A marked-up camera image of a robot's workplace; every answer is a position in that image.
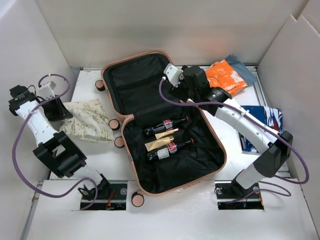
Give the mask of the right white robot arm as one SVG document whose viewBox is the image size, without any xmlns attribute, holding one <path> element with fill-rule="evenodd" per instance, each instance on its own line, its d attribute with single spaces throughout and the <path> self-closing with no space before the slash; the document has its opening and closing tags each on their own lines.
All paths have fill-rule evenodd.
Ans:
<svg viewBox="0 0 320 240">
<path fill-rule="evenodd" d="M 249 140 L 259 157 L 231 182 L 231 191 L 243 197 L 264 178 L 272 178 L 291 154 L 287 146 L 293 136 L 280 133 L 257 120 L 222 87 L 211 87 L 205 71 L 199 66 L 177 68 L 169 63 L 163 73 L 171 83 L 169 93 L 183 102 L 191 99 L 201 109 L 224 121 Z"/>
</svg>

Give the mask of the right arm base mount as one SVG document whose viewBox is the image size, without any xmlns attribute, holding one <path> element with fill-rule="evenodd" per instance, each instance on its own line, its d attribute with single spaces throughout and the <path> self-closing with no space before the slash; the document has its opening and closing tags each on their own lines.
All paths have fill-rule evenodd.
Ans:
<svg viewBox="0 0 320 240">
<path fill-rule="evenodd" d="M 251 192 L 259 189 L 259 184 L 255 183 L 249 189 L 236 192 L 232 189 L 232 182 L 229 180 L 217 180 L 214 182 L 214 193 L 217 198 L 219 210 L 264 210 L 264 203 L 260 192 Z"/>
</svg>

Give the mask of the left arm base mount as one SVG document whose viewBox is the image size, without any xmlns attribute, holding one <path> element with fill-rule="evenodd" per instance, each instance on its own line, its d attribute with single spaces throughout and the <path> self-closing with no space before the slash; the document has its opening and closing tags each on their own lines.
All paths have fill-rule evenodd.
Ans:
<svg viewBox="0 0 320 240">
<path fill-rule="evenodd" d="M 99 192 L 97 199 L 90 206 L 95 194 L 89 194 L 84 185 L 79 187 L 78 191 L 81 194 L 80 208 L 85 211 L 125 211 L 127 202 L 127 181 L 111 181 L 110 188 L 106 193 Z"/>
</svg>

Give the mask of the cream green printed cloth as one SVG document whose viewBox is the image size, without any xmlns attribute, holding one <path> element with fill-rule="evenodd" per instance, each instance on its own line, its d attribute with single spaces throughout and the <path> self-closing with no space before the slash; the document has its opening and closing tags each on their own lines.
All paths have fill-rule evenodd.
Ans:
<svg viewBox="0 0 320 240">
<path fill-rule="evenodd" d="M 64 106 L 72 118 L 63 120 L 60 130 L 68 137 L 93 143 L 115 140 L 107 114 L 98 99 L 66 102 Z"/>
</svg>

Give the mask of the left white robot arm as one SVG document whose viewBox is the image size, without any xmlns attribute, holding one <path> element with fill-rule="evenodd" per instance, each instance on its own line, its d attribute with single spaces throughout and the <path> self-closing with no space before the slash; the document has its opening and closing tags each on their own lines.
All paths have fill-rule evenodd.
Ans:
<svg viewBox="0 0 320 240">
<path fill-rule="evenodd" d="M 93 180 L 95 184 L 92 188 L 78 188 L 84 199 L 91 201 L 93 198 L 107 198 L 112 192 L 109 181 L 103 174 L 91 170 L 81 149 L 64 131 L 55 130 L 50 123 L 72 117 L 62 101 L 54 95 L 51 95 L 49 102 L 40 101 L 26 86 L 21 85 L 9 91 L 12 97 L 8 102 L 9 110 L 26 121 L 24 125 L 29 127 L 35 138 L 33 154 L 36 158 L 59 178 Z"/>
</svg>

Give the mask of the blue white red cloth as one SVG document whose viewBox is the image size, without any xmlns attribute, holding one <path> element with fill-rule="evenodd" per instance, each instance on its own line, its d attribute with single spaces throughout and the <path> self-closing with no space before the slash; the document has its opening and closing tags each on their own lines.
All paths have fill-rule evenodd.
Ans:
<svg viewBox="0 0 320 240">
<path fill-rule="evenodd" d="M 273 108 L 269 106 L 258 106 L 258 105 L 243 105 L 244 110 L 253 115 L 263 124 L 268 127 L 283 133 L 283 113 L 279 108 Z M 244 154 L 258 154 L 259 152 L 255 146 L 246 139 L 242 134 L 239 135 L 239 140 L 241 144 L 241 149 Z"/>
</svg>

